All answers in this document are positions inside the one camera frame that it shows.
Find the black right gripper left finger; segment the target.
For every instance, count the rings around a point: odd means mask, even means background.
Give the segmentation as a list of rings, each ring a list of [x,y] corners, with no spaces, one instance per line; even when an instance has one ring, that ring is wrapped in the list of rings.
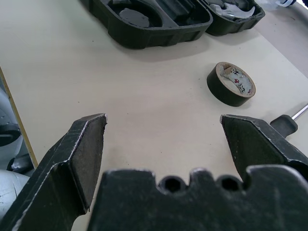
[[[0,222],[2,231],[70,231],[90,208],[102,154],[105,113],[73,122],[45,154]]]

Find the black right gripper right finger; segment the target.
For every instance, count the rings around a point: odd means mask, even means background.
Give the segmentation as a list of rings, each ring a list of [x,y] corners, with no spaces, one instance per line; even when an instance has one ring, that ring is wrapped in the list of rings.
[[[220,117],[236,170],[241,177],[253,165],[286,165],[308,179],[308,158],[289,143],[287,136],[298,130],[288,115],[270,123],[248,116]]]

